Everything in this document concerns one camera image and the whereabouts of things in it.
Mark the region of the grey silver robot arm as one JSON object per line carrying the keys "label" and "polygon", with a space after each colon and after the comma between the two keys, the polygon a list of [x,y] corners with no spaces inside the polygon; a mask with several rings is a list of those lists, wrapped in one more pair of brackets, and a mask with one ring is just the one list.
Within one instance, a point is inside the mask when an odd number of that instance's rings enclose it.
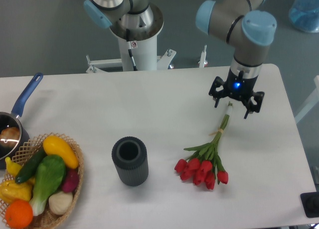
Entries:
{"label": "grey silver robot arm", "polygon": [[[196,27],[234,47],[226,80],[216,77],[209,94],[216,102],[240,101],[248,114],[259,112],[263,92],[254,86],[274,40],[276,19],[258,7],[265,0],[207,0],[199,7]],[[92,21],[117,37],[124,71],[157,70],[157,36],[163,27],[161,10],[150,0],[85,0]]]}

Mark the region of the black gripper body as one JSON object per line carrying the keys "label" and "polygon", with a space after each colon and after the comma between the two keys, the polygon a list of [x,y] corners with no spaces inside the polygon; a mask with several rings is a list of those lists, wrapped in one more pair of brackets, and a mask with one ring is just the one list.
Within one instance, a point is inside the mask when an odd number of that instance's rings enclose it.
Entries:
{"label": "black gripper body", "polygon": [[247,66],[233,59],[224,85],[224,95],[238,101],[261,102],[264,92],[254,92],[262,64]]}

